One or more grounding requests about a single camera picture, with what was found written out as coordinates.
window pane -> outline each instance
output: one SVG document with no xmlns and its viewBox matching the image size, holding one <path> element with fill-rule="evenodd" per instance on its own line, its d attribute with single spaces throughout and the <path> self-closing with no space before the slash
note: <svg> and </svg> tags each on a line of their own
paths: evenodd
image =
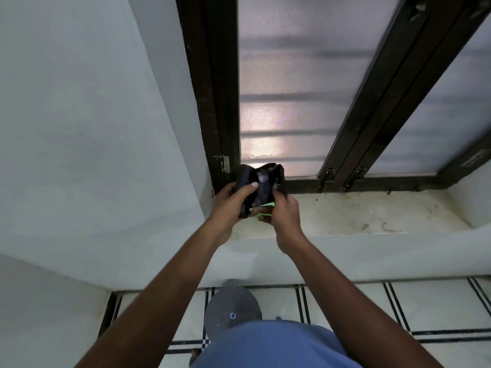
<svg viewBox="0 0 491 368">
<path fill-rule="evenodd" d="M 488 17 L 369 174 L 437 173 L 490 128 L 491 18 Z"/>
<path fill-rule="evenodd" d="M 399 0 L 239 0 L 242 163 L 315 176 Z"/>
</svg>

person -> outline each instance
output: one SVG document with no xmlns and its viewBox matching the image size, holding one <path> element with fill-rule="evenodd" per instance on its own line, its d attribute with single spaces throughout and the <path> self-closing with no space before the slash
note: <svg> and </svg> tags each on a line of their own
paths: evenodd
<svg viewBox="0 0 491 368">
<path fill-rule="evenodd" d="M 206 222 L 76 368 L 158 367 L 213 253 L 230 238 L 244 199 L 255 189 L 256 183 L 235 193 L 233 183 L 224 187 Z M 199 356 L 195 354 L 192 367 L 441 368 L 309 242 L 300 227 L 295 198 L 273 193 L 272 216 L 261 215 L 259 220 L 273 225 L 279 249 L 298 268 L 334 333 L 293 321 L 250 321 L 226 330 Z"/>
</svg>

t-shirt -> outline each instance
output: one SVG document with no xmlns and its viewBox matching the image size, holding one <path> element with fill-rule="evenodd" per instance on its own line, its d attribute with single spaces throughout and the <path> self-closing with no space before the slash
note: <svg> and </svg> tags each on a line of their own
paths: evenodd
<svg viewBox="0 0 491 368">
<path fill-rule="evenodd" d="M 361 368 L 326 328 L 286 320 L 250 321 L 220 334 L 192 368 Z"/>
</svg>

floor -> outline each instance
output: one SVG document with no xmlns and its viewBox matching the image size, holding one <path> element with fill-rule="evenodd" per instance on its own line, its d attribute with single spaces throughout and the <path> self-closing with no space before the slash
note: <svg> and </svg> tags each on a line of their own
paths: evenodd
<svg viewBox="0 0 491 368">
<path fill-rule="evenodd" d="M 373 302 L 412 334 L 445 367 L 491 368 L 491 280 L 468 278 L 357 284 Z M 296 320 L 330 328 L 302 284 L 248 287 L 263 319 Z M 209 343 L 203 328 L 206 304 L 215 289 L 197 291 L 184 314 L 161 368 L 185 368 L 192 348 Z M 136 293 L 125 294 L 118 314 Z"/>
</svg>

forearm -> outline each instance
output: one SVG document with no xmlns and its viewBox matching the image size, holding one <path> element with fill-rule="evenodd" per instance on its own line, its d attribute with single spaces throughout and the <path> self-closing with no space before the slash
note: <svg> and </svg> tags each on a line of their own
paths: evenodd
<svg viewBox="0 0 491 368">
<path fill-rule="evenodd" d="M 158 367 L 216 251 L 217 234 L 201 226 L 95 343 L 77 368 Z"/>
<path fill-rule="evenodd" d="M 441 365 L 306 238 L 293 260 L 348 355 L 365 368 Z"/>
</svg>

